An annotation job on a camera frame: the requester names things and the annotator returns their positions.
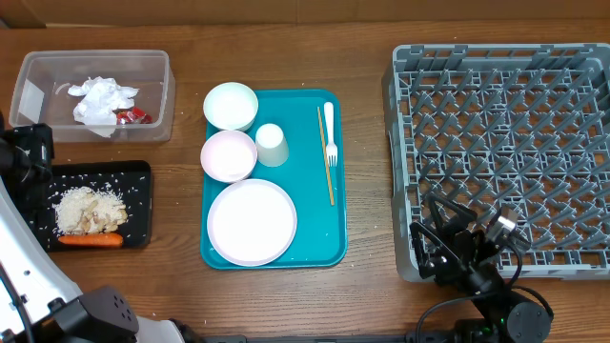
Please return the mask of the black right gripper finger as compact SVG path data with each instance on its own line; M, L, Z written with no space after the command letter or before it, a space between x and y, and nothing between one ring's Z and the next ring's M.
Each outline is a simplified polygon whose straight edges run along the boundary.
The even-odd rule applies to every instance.
M437 233L460 233L466 231L468 226L478 219L475 211L433 192L426 195L425 202L430 210ZM445 214L442 214L441 210L452 213L453 216L448 221L445 221Z
M458 256L450 249L446 242L437 235L437 232L419 222L410 225L412 245L414 246L418 272L422 279L445 273L448 267L455 266ZM436 247L435 256L424 253L424 237L427 237Z

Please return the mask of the white napkin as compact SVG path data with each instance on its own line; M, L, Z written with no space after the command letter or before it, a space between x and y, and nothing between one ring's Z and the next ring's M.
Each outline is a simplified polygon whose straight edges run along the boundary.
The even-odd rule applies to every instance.
M134 106L139 89L120 86L114 78L89 78L81 86L68 89L68 95L81 97L73 110L73 117L99 136L109 138L117 124L115 111L128 110Z

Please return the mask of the orange carrot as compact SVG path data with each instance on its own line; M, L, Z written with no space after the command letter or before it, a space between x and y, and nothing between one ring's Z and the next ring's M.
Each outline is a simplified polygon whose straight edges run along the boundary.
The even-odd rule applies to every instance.
M87 235L64 235L58 241L65 245L79 247L120 248L123 246L123 237L118 233L98 233Z

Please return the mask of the red snack wrapper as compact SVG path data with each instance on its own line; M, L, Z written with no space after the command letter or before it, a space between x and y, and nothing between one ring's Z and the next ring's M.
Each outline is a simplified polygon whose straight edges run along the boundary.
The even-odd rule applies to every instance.
M151 124L152 118L138 107L132 107L130 109L116 110L116 124L117 125L128 125L128 124Z

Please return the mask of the white plastic fork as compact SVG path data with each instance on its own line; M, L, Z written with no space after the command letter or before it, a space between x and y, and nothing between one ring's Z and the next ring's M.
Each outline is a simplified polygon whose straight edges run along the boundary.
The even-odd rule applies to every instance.
M327 131L327 160L330 167L337 165L338 149L335 143L335 106L332 102L326 102L323 106L324 119Z

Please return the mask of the pink round plate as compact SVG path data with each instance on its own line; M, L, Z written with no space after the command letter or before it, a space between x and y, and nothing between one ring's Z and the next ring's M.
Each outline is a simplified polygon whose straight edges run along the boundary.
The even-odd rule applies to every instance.
M292 198L277 184L246 179L225 188L206 220L215 251L240 267L275 261L294 241L297 213Z

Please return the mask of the white paper cup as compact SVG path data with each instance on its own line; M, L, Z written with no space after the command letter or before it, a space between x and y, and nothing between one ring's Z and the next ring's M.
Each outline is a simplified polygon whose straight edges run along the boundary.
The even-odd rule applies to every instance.
M258 161L266 167L279 167L289 157L289 148L283 130L268 123L258 128L255 134Z

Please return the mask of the pink small bowl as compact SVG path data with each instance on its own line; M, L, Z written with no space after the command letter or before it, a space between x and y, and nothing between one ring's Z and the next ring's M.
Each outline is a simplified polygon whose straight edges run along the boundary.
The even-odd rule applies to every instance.
M200 153L203 171L223 183L248 178L256 162L255 143L242 131L219 131L213 134L206 140Z

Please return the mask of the white bowl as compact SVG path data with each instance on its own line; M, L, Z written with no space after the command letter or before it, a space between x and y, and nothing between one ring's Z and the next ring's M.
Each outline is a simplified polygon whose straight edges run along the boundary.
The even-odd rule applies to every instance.
M258 98L248 86L226 82L206 95L202 110L207 121L221 131L247 131L258 112Z

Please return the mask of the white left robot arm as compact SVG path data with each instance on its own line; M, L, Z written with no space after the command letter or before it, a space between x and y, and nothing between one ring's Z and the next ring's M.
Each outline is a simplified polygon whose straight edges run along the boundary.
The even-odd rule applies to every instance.
M136 315L114 288L82 292L18 210L40 208L52 180L52 130L1 131L1 339L4 342L182 342L172 320Z

